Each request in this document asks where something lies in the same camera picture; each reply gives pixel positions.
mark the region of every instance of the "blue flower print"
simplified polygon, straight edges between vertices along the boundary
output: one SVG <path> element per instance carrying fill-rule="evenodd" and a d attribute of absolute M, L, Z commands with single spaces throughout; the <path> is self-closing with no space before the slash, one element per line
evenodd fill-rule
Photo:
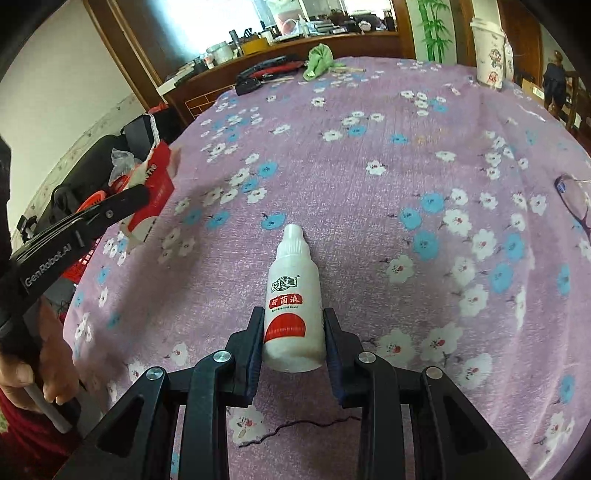
<path fill-rule="evenodd" d="M 568 405 L 573 399 L 574 395 L 574 377 L 572 375 L 566 375 L 560 382 L 560 403 Z"/>
<path fill-rule="evenodd" d="M 109 267 L 101 267 L 99 274 L 96 276 L 96 282 L 102 287 L 107 281 L 111 269 Z"/>
<path fill-rule="evenodd" d="M 390 138 L 390 141 L 395 145 L 407 145 L 408 138 L 406 138 L 403 134 L 394 134 Z"/>
<path fill-rule="evenodd" d="M 505 245 L 503 245 L 507 258 L 512 262 L 518 262 L 523 258 L 524 244 L 521 240 L 521 235 L 518 233 L 512 233 L 507 237 Z"/>
<path fill-rule="evenodd" d="M 503 293 L 513 283 L 513 268 L 506 263 L 499 263 L 490 273 L 489 280 L 495 293 Z"/>
<path fill-rule="evenodd" d="M 283 226 L 287 215 L 285 213 L 275 213 L 273 215 L 264 215 L 264 217 L 265 219 L 261 222 L 261 227 L 265 230 L 275 230 Z"/>
<path fill-rule="evenodd" d="M 268 178 L 272 177 L 276 171 L 277 171 L 277 163 L 275 163 L 274 161 L 270 161 L 267 163 L 263 163 L 263 165 L 261 165 L 259 167 L 259 169 L 257 170 L 256 173 L 260 177 L 263 177 L 264 179 L 268 179 Z"/>
<path fill-rule="evenodd" d="M 112 313 L 111 316 L 109 317 L 109 321 L 107 322 L 107 328 L 109 330 L 115 328 L 117 325 L 119 325 L 120 321 L 121 321 L 121 315 L 119 315 L 118 313 Z"/>
<path fill-rule="evenodd" d="M 230 212 L 228 212 L 227 210 L 222 210 L 221 212 L 218 212 L 214 216 L 212 216 L 205 224 L 205 227 L 207 227 L 208 230 L 215 230 L 216 228 L 221 227 L 224 223 L 226 223 L 229 218 Z"/>
<path fill-rule="evenodd" d="M 242 184 L 242 193 L 252 192 L 254 189 L 256 189 L 257 185 L 258 179 L 256 177 L 250 177 L 246 182 Z"/>
<path fill-rule="evenodd" d="M 434 233 L 419 231 L 413 238 L 413 250 L 421 260 L 433 260 L 439 253 L 439 240 Z"/>
<path fill-rule="evenodd" d="M 415 209 L 404 208 L 400 212 L 400 221 L 406 230 L 414 230 L 421 226 L 423 219 L 421 218 L 421 214 Z"/>
<path fill-rule="evenodd" d="M 439 213 L 443 210 L 443 196 L 438 193 L 426 193 L 421 197 L 421 207 L 427 213 Z"/>
<path fill-rule="evenodd" d="M 350 137 L 362 137 L 365 135 L 367 127 L 363 125 L 355 125 L 354 127 L 349 128 L 349 136 Z"/>
<path fill-rule="evenodd" d="M 73 302 L 74 307 L 76 307 L 77 309 L 80 308 L 82 306 L 83 301 L 84 301 L 84 292 L 77 291 L 76 296 L 74 297 L 74 302 Z"/>
<path fill-rule="evenodd" d="M 568 265 L 563 265 L 560 268 L 556 278 L 556 286 L 561 295 L 566 297 L 570 293 L 570 268 Z"/>
<path fill-rule="evenodd" d="M 201 219 L 202 211 L 198 208 L 191 210 L 189 214 L 183 219 L 185 225 L 195 225 Z"/>

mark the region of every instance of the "paper cup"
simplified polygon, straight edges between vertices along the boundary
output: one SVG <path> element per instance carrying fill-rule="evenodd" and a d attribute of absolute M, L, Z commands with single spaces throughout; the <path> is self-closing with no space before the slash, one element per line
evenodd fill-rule
<path fill-rule="evenodd" d="M 476 47 L 478 82 L 500 90 L 505 66 L 505 33 L 493 22 L 473 18 L 470 23 Z"/>

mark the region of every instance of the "red basket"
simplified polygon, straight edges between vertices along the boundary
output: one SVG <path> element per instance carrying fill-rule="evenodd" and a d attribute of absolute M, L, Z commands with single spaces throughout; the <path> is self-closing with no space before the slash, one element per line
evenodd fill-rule
<path fill-rule="evenodd" d="M 92 207 L 93 205 L 96 205 L 97 203 L 102 202 L 105 198 L 107 198 L 107 194 L 105 192 L 103 192 L 103 190 L 93 193 L 90 197 L 88 197 L 86 199 L 86 201 L 82 205 L 80 205 L 80 207 L 78 208 L 76 213 L 81 212 L 82 210 L 86 210 L 87 208 Z M 64 278 L 67 278 L 68 280 L 70 280 L 71 282 L 74 282 L 75 284 L 79 284 L 80 279 L 82 278 L 82 275 L 84 274 L 84 270 L 86 270 L 86 266 L 88 265 L 88 262 L 92 258 L 92 254 L 95 252 L 96 247 L 99 246 L 101 239 L 102 239 L 102 237 L 99 237 L 95 242 L 95 246 L 84 257 L 80 258 L 78 260 L 78 262 L 76 262 L 74 265 L 72 265 L 70 268 L 68 268 L 64 273 L 62 273 L 61 276 Z"/>

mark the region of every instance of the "wall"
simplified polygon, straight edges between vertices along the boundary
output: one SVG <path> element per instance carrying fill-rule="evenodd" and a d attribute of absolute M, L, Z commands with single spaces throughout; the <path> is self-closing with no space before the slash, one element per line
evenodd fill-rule
<path fill-rule="evenodd" d="M 82 0 L 64 4 L 33 34 L 0 82 L 0 135 L 12 149 L 11 230 L 62 156 L 131 93 Z"/>
<path fill-rule="evenodd" d="M 499 5 L 496 0 L 472 0 L 474 7 L 474 16 L 488 22 L 501 24 L 501 15 L 499 14 Z"/>

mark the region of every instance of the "metal screw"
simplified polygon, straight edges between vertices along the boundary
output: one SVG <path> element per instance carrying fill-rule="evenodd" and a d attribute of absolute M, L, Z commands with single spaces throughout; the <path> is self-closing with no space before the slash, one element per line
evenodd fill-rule
<path fill-rule="evenodd" d="M 361 352 L 358 358 L 364 364 L 373 364 L 375 362 L 375 355 L 372 352 Z"/>
<path fill-rule="evenodd" d="M 225 350 L 220 350 L 219 352 L 215 352 L 213 354 L 213 359 L 218 364 L 224 364 L 228 360 L 230 360 L 231 358 L 232 358 L 232 354 L 230 352 L 226 352 Z"/>
<path fill-rule="evenodd" d="M 146 377 L 148 377 L 148 380 L 158 380 L 160 377 L 162 377 L 162 375 L 164 375 L 164 370 L 162 370 L 160 367 L 152 367 L 146 372 Z"/>
<path fill-rule="evenodd" d="M 443 376 L 443 372 L 437 367 L 427 368 L 427 376 L 433 380 L 439 380 Z"/>

